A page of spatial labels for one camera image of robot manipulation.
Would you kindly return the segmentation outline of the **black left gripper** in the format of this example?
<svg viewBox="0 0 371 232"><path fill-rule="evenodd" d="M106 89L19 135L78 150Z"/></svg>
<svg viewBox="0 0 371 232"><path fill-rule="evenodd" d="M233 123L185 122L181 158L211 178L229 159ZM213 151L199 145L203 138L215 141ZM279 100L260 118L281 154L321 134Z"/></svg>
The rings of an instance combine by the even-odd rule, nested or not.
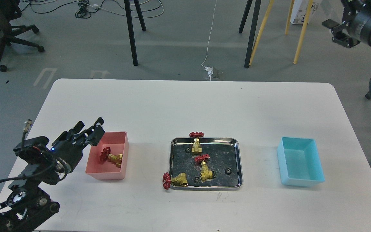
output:
<svg viewBox="0 0 371 232"><path fill-rule="evenodd" d="M51 152L65 163L67 173L74 171L82 159L82 150L87 145L97 146L99 144L105 134L103 124L103 118L98 118L91 127L80 132L84 128L84 123L79 121L69 131L63 131L52 143Z"/></svg>

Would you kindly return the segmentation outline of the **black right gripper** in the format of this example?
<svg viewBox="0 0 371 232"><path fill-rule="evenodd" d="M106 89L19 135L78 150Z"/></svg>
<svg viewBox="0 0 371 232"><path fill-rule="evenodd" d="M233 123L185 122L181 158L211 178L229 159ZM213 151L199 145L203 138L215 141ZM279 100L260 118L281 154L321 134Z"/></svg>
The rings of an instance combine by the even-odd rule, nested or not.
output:
<svg viewBox="0 0 371 232"><path fill-rule="evenodd" d="M342 24L334 20L327 19L322 22L325 28L332 31L342 31L343 29L348 33L337 32L333 35L332 41L345 48L352 48L360 42L371 45L370 29L366 26L370 19L370 14L365 12L369 0L342 0L344 7Z"/></svg>

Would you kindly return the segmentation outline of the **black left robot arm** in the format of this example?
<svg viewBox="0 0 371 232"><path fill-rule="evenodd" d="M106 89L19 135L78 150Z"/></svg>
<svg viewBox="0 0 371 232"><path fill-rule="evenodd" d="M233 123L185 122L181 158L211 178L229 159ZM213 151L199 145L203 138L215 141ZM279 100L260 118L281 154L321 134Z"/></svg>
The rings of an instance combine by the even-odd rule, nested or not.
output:
<svg viewBox="0 0 371 232"><path fill-rule="evenodd" d="M11 181L11 194L0 203L0 232L32 232L60 210L60 204L52 201L40 183L55 185L72 173L83 156L87 145L97 146L103 137L104 120L99 117L87 129L79 121L73 128L63 131L47 148L45 136L25 139L14 148L16 156L27 162L21 174Z"/></svg>

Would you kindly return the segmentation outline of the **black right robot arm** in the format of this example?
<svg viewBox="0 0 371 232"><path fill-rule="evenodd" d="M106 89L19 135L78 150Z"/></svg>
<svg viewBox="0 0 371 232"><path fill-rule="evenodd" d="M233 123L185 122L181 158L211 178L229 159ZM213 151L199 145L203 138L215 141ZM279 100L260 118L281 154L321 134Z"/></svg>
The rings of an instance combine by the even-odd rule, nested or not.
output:
<svg viewBox="0 0 371 232"><path fill-rule="evenodd" d="M361 42L371 47L371 0L342 0L344 6L340 23L327 19L322 22L333 37L332 42L352 48Z"/></svg>

